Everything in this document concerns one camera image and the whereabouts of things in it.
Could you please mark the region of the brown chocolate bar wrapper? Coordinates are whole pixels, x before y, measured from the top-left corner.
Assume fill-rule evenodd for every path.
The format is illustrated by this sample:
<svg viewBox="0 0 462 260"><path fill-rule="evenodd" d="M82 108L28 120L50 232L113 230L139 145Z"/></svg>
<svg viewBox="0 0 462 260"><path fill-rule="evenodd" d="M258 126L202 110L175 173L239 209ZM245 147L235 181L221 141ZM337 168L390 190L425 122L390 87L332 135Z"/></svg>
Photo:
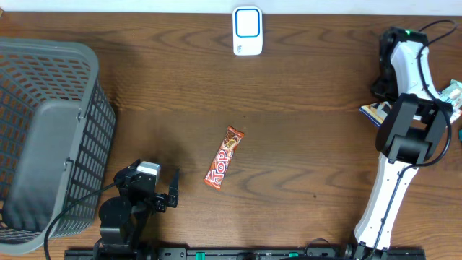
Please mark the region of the brown chocolate bar wrapper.
<svg viewBox="0 0 462 260"><path fill-rule="evenodd" d="M244 136L245 134L243 132L236 130L232 126L227 127L225 137L204 178L205 184L218 191L221 189L230 161Z"/></svg>

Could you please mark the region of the grey plastic shopping basket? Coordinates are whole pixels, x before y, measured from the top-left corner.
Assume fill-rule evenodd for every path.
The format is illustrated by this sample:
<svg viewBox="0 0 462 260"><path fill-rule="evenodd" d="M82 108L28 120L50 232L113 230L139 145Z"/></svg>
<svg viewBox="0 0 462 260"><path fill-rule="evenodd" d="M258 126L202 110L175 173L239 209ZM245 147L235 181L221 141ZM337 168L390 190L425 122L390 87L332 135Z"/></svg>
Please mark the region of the grey plastic shopping basket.
<svg viewBox="0 0 462 260"><path fill-rule="evenodd" d="M1 39L1 252L22 255L94 220L115 113L95 52Z"/></svg>

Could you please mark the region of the yellow snack bag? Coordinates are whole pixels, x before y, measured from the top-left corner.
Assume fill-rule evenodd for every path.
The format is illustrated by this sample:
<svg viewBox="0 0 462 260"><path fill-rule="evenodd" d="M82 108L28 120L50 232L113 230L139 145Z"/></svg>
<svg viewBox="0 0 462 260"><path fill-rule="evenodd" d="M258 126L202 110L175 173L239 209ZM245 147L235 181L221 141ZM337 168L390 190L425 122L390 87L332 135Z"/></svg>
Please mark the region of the yellow snack bag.
<svg viewBox="0 0 462 260"><path fill-rule="evenodd" d="M369 105L363 105L359 108L359 111L377 127L381 126L391 110L392 105L389 102L372 103Z"/></svg>

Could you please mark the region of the green wet wipes pack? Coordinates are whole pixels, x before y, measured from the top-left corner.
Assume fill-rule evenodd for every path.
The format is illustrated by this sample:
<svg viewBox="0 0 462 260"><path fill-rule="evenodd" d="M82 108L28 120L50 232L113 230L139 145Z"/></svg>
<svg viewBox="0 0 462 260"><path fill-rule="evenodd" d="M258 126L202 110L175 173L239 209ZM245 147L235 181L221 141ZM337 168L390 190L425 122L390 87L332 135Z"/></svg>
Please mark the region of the green wet wipes pack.
<svg viewBox="0 0 462 260"><path fill-rule="evenodd" d="M450 103L453 109L461 108L461 95L462 87L461 83L457 80L452 79L448 87L440 93L440 100L446 103Z"/></svg>

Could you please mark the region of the orange tissue pack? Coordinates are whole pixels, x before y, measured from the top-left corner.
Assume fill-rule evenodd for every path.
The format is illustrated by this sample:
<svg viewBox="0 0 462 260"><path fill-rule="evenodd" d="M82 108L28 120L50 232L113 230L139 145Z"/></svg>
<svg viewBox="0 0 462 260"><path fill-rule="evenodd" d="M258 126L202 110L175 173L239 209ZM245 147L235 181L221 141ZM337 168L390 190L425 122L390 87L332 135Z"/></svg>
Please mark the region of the orange tissue pack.
<svg viewBox="0 0 462 260"><path fill-rule="evenodd" d="M460 108L454 108L453 113L450 117L450 123L453 124L455 121L457 121L462 114L462 110Z"/></svg>

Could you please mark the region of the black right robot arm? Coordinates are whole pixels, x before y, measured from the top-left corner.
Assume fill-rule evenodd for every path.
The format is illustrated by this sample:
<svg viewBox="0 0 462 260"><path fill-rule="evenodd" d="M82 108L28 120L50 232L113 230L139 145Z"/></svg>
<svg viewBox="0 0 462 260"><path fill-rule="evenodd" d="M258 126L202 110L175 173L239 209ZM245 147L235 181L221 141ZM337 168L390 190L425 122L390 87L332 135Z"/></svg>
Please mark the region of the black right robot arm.
<svg viewBox="0 0 462 260"><path fill-rule="evenodd" d="M440 161L433 154L451 137L453 106L439 99L428 65L432 41L423 30L390 27L380 36L380 76L370 88L391 110L378 129L378 173L365 213L354 229L351 259L400 259L391 253L391 231L418 170Z"/></svg>

